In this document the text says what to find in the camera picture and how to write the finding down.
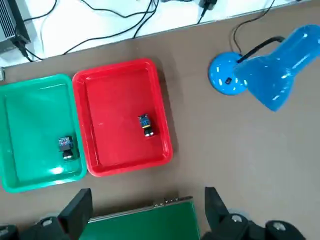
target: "black device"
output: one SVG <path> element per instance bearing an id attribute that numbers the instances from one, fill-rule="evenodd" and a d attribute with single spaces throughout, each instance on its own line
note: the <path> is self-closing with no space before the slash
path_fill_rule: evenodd
<path id="1" fill-rule="evenodd" d="M 74 147 L 74 141 L 71 136 L 65 136 L 58 139 L 59 150 L 62 152 L 62 157 L 64 160 L 72 160 L 74 154 L 72 148 Z"/>
<path id="2" fill-rule="evenodd" d="M 212 232 L 201 240 L 305 240 L 292 224 L 272 220 L 261 227 L 241 214 L 230 213 L 214 187 L 206 187 L 205 215 Z"/>
<path id="3" fill-rule="evenodd" d="M 0 0 L 0 25 L 0 53 L 30 43 L 16 0 Z"/>
<path id="4" fill-rule="evenodd" d="M 46 217 L 21 233 L 14 225 L 0 226 L 0 240 L 77 240 L 92 214 L 91 190 L 81 189 L 58 216 Z"/>
<path id="5" fill-rule="evenodd" d="M 272 220 L 261 227 L 241 214 L 230 213 L 214 187 L 205 188 L 204 198 L 211 232 L 201 240 L 305 240 L 288 222 Z M 57 217 L 46 217 L 21 234 L 14 225 L 0 226 L 0 240 L 77 240 L 92 214 L 91 190 L 81 189 Z"/>

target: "gray tabletop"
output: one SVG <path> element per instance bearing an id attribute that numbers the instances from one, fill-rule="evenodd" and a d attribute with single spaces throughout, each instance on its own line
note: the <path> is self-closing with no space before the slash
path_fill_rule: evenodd
<path id="1" fill-rule="evenodd" d="M 243 50 L 304 24 L 320 24 L 317 0 L 272 10 L 244 26 Z M 250 16 L 96 47 L 6 70 L 8 82 L 148 57 L 155 61 L 174 147 L 172 161 L 110 177 L 89 174 L 78 182 L 19 194 L 0 191 L 0 222 L 25 226 L 59 212 L 80 188 L 91 188 L 95 214 L 115 212 L 178 194 L 193 196 L 201 232 L 208 230 L 204 187 L 257 223 L 281 219 L 307 239 L 320 230 L 319 59 L 296 78 L 287 104 L 269 111 L 249 92 L 224 96 L 207 77 L 209 62 L 229 51 L 231 29 Z M 268 53 L 270 45 L 260 53 Z"/>

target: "plastic tray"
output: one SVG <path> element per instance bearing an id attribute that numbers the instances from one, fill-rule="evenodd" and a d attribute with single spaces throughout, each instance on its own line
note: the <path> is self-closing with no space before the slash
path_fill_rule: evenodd
<path id="1" fill-rule="evenodd" d="M 89 172 L 104 177 L 168 163 L 172 145 L 157 69 L 138 59 L 78 72 L 73 77 Z M 148 114 L 154 136 L 138 116 Z"/>
<path id="2" fill-rule="evenodd" d="M 7 192 L 76 181 L 87 172 L 67 75 L 1 86 L 0 133 L 0 170 Z M 78 148 L 75 159 L 69 161 L 59 151 L 58 139 L 66 136 L 72 136 Z"/>

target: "blue desk lamp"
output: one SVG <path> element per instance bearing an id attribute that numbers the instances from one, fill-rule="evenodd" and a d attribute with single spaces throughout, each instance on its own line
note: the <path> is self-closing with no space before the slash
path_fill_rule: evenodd
<path id="1" fill-rule="evenodd" d="M 281 44 L 269 55 L 248 59 L 272 42 Z M 288 99 L 295 76 L 320 55 L 320 26 L 305 25 L 287 39 L 276 36 L 244 56 L 236 52 L 218 55 L 210 64 L 212 86 L 222 94 L 248 90 L 267 108 L 277 111 Z"/>

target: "black cable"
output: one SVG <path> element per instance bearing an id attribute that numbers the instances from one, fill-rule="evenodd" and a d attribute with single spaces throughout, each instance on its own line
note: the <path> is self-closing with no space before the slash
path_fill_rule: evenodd
<path id="1" fill-rule="evenodd" d="M 201 22 L 202 18 L 204 17 L 204 15 L 206 14 L 207 10 L 209 9 L 210 3 L 208 1 L 205 2 L 204 6 L 203 6 L 203 10 L 201 13 L 201 16 L 198 20 L 198 22 L 196 23 L 197 25 Z"/>
<path id="2" fill-rule="evenodd" d="M 201 22 L 201 20 L 202 20 L 203 17 L 204 17 L 204 16 L 201 16 L 201 17 L 199 18 L 198 22 L 196 23 L 197 25 Z"/>
<path id="3" fill-rule="evenodd" d="M 147 14 L 153 13 L 153 11 L 146 11 L 146 12 L 145 12 L 145 11 L 139 11 L 139 12 L 135 12 L 135 13 L 132 13 L 132 14 L 129 14 L 129 15 L 122 15 L 121 13 L 118 13 L 118 12 L 116 12 L 116 11 L 114 11 L 114 10 L 111 10 L 111 9 L 107 9 L 107 8 L 95 8 L 95 7 L 91 6 L 89 3 L 87 3 L 85 0 L 81 0 L 81 2 L 83 2 L 84 4 L 86 4 L 89 8 L 91 8 L 91 9 L 94 10 L 94 11 L 110 12 L 110 13 L 113 13 L 113 14 L 115 14 L 115 15 L 121 17 L 121 18 L 124 18 L 124 19 L 130 18 L 130 17 L 135 16 L 135 15 L 140 15 L 140 14 L 145 14 L 145 13 L 147 13 Z"/>
<path id="4" fill-rule="evenodd" d="M 134 35 L 133 35 L 133 39 L 136 38 L 139 30 L 143 27 L 143 25 L 145 25 L 146 22 L 147 22 L 150 18 L 152 18 L 152 16 L 156 13 L 157 8 L 158 8 L 158 5 L 159 5 L 159 1 L 160 1 L 160 0 L 158 0 L 157 2 L 155 2 L 155 0 L 153 0 L 154 6 L 155 6 L 155 7 L 154 7 L 154 10 L 153 10 L 153 13 L 138 27 L 138 29 L 135 31 L 135 33 L 134 33 Z"/>
<path id="5" fill-rule="evenodd" d="M 149 5 L 148 5 L 148 8 L 147 8 L 147 10 L 144 12 L 143 17 L 139 20 L 138 23 L 136 23 L 136 24 L 133 25 L 132 27 L 129 27 L 129 28 L 126 29 L 126 30 L 123 30 L 123 31 L 121 31 L 121 32 L 118 32 L 118 33 L 115 33 L 115 34 L 112 34 L 112 35 L 89 38 L 89 39 L 84 40 L 84 41 L 78 43 L 77 45 L 71 47 L 70 49 L 68 49 L 67 51 L 65 51 L 62 55 L 66 55 L 67 53 L 69 53 L 70 51 L 72 51 L 73 49 L 75 49 L 76 47 L 78 47 L 78 46 L 80 46 L 80 45 L 82 45 L 82 44 L 84 44 L 84 43 L 86 43 L 86 42 L 93 41 L 93 40 L 100 40 L 100 39 L 108 39 L 108 38 L 116 37 L 116 36 L 119 36 L 119 35 L 124 34 L 124 33 L 126 33 L 126 32 L 129 32 L 130 30 L 132 30 L 132 29 L 134 29 L 136 26 L 138 26 L 138 25 L 144 20 L 144 18 L 145 18 L 145 16 L 147 15 L 148 10 L 149 10 L 152 2 L 153 2 L 153 0 L 150 0 L 150 3 L 149 3 Z"/>
<path id="6" fill-rule="evenodd" d="M 57 5 L 57 2 L 58 0 L 54 0 L 54 4 L 53 4 L 53 7 L 50 9 L 50 11 L 48 11 L 47 13 L 43 14 L 43 15 L 40 15 L 40 16 L 35 16 L 35 17 L 30 17 L 30 18 L 27 18 L 25 20 L 23 20 L 23 22 L 28 22 L 28 21 L 31 21 L 31 20 L 35 20 L 35 19 L 40 19 L 40 18 L 43 18 L 45 16 L 48 16 L 50 13 L 53 12 L 53 10 L 55 9 L 56 5 Z"/>
<path id="7" fill-rule="evenodd" d="M 253 18 L 253 19 L 250 19 L 250 20 L 247 20 L 247 21 L 244 21 L 244 22 L 240 23 L 240 24 L 234 29 L 234 32 L 233 32 L 233 41 L 234 41 L 234 44 L 236 45 L 236 47 L 238 48 L 240 54 L 242 54 L 242 50 L 241 50 L 241 48 L 240 48 L 240 46 L 239 46 L 239 44 L 238 44 L 238 42 L 237 42 L 237 38 L 236 38 L 238 29 L 239 29 L 241 26 L 245 25 L 245 24 L 248 24 L 248 23 L 251 23 L 251 22 L 254 22 L 254 21 L 256 21 L 256 20 L 259 20 L 259 19 L 263 18 L 263 17 L 271 10 L 271 8 L 273 7 L 275 1 L 276 1 L 276 0 L 273 0 L 272 3 L 271 3 L 271 5 L 270 5 L 270 7 L 269 7 L 266 11 L 262 12 L 262 14 L 260 14 L 259 16 L 255 17 L 255 18 Z"/>
<path id="8" fill-rule="evenodd" d="M 283 36 L 274 36 L 269 38 L 268 40 L 264 41 L 263 43 L 260 43 L 258 46 L 256 46 L 254 49 L 252 49 L 251 51 L 249 51 L 246 55 L 244 55 L 243 57 L 241 57 L 238 61 L 236 61 L 238 64 L 242 63 L 244 60 L 248 59 L 249 57 L 251 57 L 253 54 L 255 54 L 256 52 L 258 52 L 260 49 L 264 48 L 265 46 L 273 43 L 273 42 L 279 42 L 282 43 L 285 40 L 285 38 Z"/>
<path id="9" fill-rule="evenodd" d="M 58 3 L 58 0 L 54 0 L 54 4 L 52 6 L 52 8 L 45 14 L 42 14 L 40 16 L 35 16 L 35 17 L 30 17 L 30 18 L 27 18 L 27 19 L 24 19 L 23 22 L 28 22 L 28 21 L 33 21 L 35 19 L 40 19 L 40 18 L 43 18 L 45 16 L 48 16 L 49 14 L 51 14 L 53 12 L 53 10 L 56 8 L 57 6 L 57 3 Z M 17 35 L 17 26 L 15 26 L 15 34 Z M 42 58 L 38 57 L 36 54 L 34 54 L 33 52 L 31 52 L 29 49 L 26 48 L 25 44 L 19 42 L 18 43 L 19 46 L 18 46 L 18 49 L 20 50 L 21 54 L 29 61 L 29 62 L 34 62 L 29 56 L 28 56 L 28 53 L 31 54 L 32 56 L 34 56 L 35 58 L 39 59 L 39 60 L 43 60 Z"/>

